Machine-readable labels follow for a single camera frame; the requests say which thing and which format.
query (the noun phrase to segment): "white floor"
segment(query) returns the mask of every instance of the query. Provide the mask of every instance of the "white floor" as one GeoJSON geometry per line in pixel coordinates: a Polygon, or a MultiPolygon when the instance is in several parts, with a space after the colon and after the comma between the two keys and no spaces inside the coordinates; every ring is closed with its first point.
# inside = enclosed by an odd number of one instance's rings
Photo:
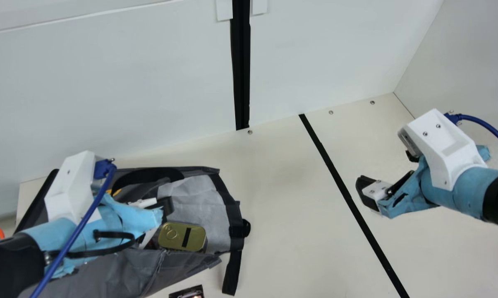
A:
{"type": "MultiPolygon", "coordinates": [[[[361,205],[359,175],[397,181],[415,167],[396,136],[412,117],[393,94],[307,117],[411,297],[498,297],[498,227],[445,208],[383,219],[361,205]]],[[[236,297],[398,297],[300,119],[251,130],[130,156],[117,166],[221,169],[252,226],[236,297]]],[[[20,185],[18,218],[42,183],[20,185]]],[[[223,296],[223,259],[153,297],[198,284],[207,298],[223,296]]]]}

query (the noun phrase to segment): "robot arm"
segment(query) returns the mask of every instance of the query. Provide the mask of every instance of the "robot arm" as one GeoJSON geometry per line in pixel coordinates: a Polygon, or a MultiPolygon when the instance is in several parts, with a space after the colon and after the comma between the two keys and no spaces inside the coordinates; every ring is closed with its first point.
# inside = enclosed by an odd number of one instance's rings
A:
{"type": "Polygon", "coordinates": [[[498,170],[485,164],[489,150],[477,147],[448,117],[432,110],[400,130],[409,160],[419,166],[393,185],[359,177],[364,205],[389,218],[444,206],[498,224],[498,170]]]}
{"type": "Polygon", "coordinates": [[[163,217],[160,208],[115,202],[105,192],[113,177],[109,173],[116,169],[111,163],[89,151],[64,161],[45,195],[48,222],[0,241],[0,297],[16,298],[42,279],[73,273],[97,256],[134,245],[137,238],[159,227],[163,217]],[[59,254],[69,242],[70,250],[64,250],[61,259],[59,254]]]}

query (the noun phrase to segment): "gray bag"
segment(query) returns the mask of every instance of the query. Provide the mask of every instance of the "gray bag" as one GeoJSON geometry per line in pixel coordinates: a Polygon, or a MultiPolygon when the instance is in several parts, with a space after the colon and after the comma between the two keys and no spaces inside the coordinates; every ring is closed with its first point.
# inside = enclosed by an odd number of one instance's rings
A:
{"type": "MultiPolygon", "coordinates": [[[[118,202],[171,198],[170,206],[163,208],[163,223],[202,226],[207,232],[206,250],[197,253],[128,248],[98,257],[76,273],[51,281],[39,297],[54,298],[58,294],[62,298],[146,297],[216,266],[221,262],[219,255],[225,252],[231,255],[222,291],[236,293],[244,238],[249,235],[251,225],[242,219],[239,202],[230,196],[218,169],[197,166],[122,169],[115,174],[111,188],[113,192],[120,190],[114,195],[118,202]]],[[[28,298],[35,286],[24,290],[19,298],[28,298]]]]}

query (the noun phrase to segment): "black line on floor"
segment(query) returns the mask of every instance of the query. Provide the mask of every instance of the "black line on floor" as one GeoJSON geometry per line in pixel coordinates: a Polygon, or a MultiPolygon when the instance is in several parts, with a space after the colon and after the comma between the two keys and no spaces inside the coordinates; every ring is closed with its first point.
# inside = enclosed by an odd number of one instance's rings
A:
{"type": "Polygon", "coordinates": [[[249,75],[251,69],[251,25],[249,0],[232,0],[230,54],[236,130],[249,127],[249,75]]]}
{"type": "Polygon", "coordinates": [[[359,209],[357,209],[357,206],[355,205],[354,200],[350,195],[350,192],[348,191],[345,183],[343,182],[343,179],[341,178],[337,169],[335,168],[332,160],[330,159],[330,156],[326,152],[326,149],[324,149],[323,144],[321,143],[321,141],[319,141],[319,138],[317,137],[317,134],[315,134],[315,131],[311,127],[311,124],[306,118],[306,115],[300,114],[299,117],[302,123],[304,124],[304,127],[306,127],[306,130],[310,135],[311,140],[314,142],[315,147],[317,147],[317,150],[319,150],[319,154],[321,154],[321,157],[323,158],[326,166],[328,167],[330,174],[332,174],[332,177],[334,177],[335,184],[338,186],[341,194],[343,195],[343,198],[347,202],[347,205],[349,206],[350,211],[354,215],[357,224],[359,224],[361,230],[363,231],[363,234],[370,243],[372,250],[378,257],[378,260],[381,262],[381,266],[383,266],[383,269],[385,269],[385,272],[389,276],[390,281],[392,281],[394,288],[396,288],[396,291],[398,292],[398,294],[400,294],[400,297],[408,298],[409,295],[407,294],[404,285],[402,285],[402,283],[400,282],[400,279],[394,272],[393,267],[389,263],[389,260],[387,260],[387,257],[381,250],[381,247],[376,241],[376,238],[370,231],[369,226],[366,224],[365,219],[363,219],[363,216],[361,216],[361,213],[359,212],[359,209]]]}

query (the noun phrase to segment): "metal tin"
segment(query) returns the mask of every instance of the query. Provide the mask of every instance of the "metal tin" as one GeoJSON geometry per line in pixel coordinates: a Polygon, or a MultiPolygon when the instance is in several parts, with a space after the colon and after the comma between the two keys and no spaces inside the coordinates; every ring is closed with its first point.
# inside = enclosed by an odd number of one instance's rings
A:
{"type": "Polygon", "coordinates": [[[200,251],[206,240],[207,233],[201,226],[167,222],[160,227],[158,243],[168,249],[200,251]]]}

